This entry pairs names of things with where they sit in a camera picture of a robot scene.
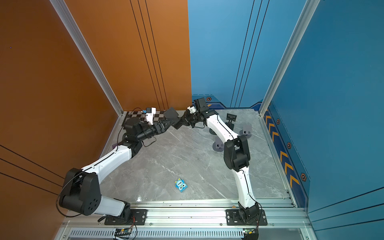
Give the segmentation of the black folding phone stand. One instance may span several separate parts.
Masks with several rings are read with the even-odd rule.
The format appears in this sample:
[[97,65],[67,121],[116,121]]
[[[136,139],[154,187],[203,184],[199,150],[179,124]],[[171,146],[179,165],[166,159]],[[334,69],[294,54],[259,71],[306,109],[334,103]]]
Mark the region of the black folding phone stand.
[[236,121],[237,119],[237,115],[233,115],[233,114],[227,114],[227,122],[226,122],[226,125],[233,131],[234,130],[234,122]]

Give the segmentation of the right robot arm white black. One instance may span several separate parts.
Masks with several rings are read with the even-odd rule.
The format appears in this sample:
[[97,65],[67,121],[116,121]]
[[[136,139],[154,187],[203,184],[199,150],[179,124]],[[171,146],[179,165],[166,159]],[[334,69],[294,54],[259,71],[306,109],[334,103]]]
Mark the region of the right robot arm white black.
[[191,127],[202,122],[219,137],[224,144],[224,162],[235,177],[240,219],[246,225],[260,225],[262,207],[256,201],[251,186],[249,174],[251,154],[247,137],[235,133],[215,110],[208,107],[204,98],[194,100],[194,105],[187,108],[181,122]]

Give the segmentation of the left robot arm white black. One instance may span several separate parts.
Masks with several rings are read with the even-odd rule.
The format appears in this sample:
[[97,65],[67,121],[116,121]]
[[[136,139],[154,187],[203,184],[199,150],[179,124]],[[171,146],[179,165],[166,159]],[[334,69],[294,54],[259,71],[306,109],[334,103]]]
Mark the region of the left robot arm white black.
[[143,141],[165,133],[173,121],[155,121],[152,125],[140,118],[129,118],[122,124],[125,133],[118,137],[114,149],[94,163],[81,169],[73,168],[66,174],[63,188],[56,200],[57,209],[64,208],[76,215],[98,214],[129,220],[131,205],[122,200],[104,197],[100,183],[117,167],[136,156]]

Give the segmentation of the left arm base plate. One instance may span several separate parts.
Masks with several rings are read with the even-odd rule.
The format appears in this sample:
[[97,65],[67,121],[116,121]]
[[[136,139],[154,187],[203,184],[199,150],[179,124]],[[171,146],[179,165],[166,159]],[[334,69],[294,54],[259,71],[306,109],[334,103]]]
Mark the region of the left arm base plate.
[[143,226],[147,219],[147,209],[133,209],[123,211],[120,216],[106,216],[106,226]]

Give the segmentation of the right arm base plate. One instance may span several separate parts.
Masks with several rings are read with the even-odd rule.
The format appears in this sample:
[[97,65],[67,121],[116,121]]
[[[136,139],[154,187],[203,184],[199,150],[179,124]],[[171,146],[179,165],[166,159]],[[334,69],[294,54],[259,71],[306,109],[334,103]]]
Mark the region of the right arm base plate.
[[239,209],[227,209],[226,221],[228,226],[267,226],[268,221],[264,210],[260,210],[255,218],[243,220]]

